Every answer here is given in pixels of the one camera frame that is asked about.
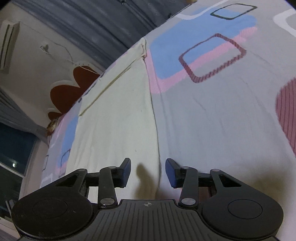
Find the window frame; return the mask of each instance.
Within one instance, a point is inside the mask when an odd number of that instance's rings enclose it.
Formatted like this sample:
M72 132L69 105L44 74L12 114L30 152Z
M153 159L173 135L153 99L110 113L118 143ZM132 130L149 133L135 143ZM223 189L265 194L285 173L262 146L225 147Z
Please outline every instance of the window frame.
M28 158L28 162L27 162L27 166L25 169L25 175L22 175L12 169L10 169L9 167L7 167L6 165L0 163L0 166L5 168L6 170L16 174L17 176L22 178L22 184L21 184L21 188L20 188L20 195L19 195L19 200L24 197L27 194L27 188L28 188L28 183L30 180L30 176L31 176L31 170L33 167L33 162L36 158L37 155L37 151L39 149L39 145L40 145L40 140L36 137L34 143L33 143L33 147L30 153L30 156ZM10 222L2 217L0 217L0 229L3 230L4 232L10 234L11 236L15 237L15 238L20 238L19 233L17 232L13 222Z

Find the maroon square outline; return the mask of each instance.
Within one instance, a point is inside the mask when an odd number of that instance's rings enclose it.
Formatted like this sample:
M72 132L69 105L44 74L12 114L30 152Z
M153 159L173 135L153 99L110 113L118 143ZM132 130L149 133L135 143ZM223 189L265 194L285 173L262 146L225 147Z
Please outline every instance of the maroon square outline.
M213 71L205 74L204 76L198 77L196 76L193 71L190 69L189 65L184 61L183 57L186 53L188 53L191 49L194 49L195 47L197 47L198 45L207 42L208 40L210 40L211 38L214 37L218 37L218 38L222 38L225 41L233 44L241 53L238 56L235 56L234 58L232 58L231 60L228 60L227 62L225 62L224 64L220 65L218 68L214 69ZM236 43L234 40L229 39L225 36L223 36L222 34L214 34L213 36L209 37L208 39L199 42L198 44L194 45L192 48L188 49L187 51L185 51L183 54L180 55L179 57L179 61L182 64L183 68L186 70L187 74L189 75L189 77L191 78L191 80L194 83L200 83L203 82L204 80L206 80L207 78L210 78L212 76L214 76L215 74L217 74L218 72L220 72L221 70L225 69L226 67L230 66L231 64L233 64L235 61L241 59L242 57L244 57L246 55L247 51L242 48L238 43Z

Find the curtain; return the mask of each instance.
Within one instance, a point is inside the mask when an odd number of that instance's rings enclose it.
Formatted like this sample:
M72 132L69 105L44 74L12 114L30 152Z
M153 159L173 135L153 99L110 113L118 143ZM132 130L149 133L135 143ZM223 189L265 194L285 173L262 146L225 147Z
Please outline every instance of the curtain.
M31 120L1 88L0 122L17 130L32 133L47 144L46 129Z
M104 68L182 10L185 0L13 0Z

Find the bed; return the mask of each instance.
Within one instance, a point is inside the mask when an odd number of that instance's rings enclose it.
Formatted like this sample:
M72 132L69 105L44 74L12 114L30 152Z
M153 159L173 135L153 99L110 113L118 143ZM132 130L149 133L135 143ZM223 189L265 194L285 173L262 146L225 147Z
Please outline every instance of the bed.
M218 168L279 202L296 223L296 11L284 0L200 0L151 31L56 128L41 187L78 168L132 161L121 199L178 200L172 158ZM97 190L89 200L97 202Z

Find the ribbed black plate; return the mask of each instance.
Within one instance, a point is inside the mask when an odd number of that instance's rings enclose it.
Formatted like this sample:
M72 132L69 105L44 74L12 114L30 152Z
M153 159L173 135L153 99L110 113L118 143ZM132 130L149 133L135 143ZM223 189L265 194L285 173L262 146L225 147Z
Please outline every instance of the ribbed black plate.
M64 241L229 241L211 231L197 212L173 200L122 200L101 210L93 223ZM265 241L276 241L267 238Z

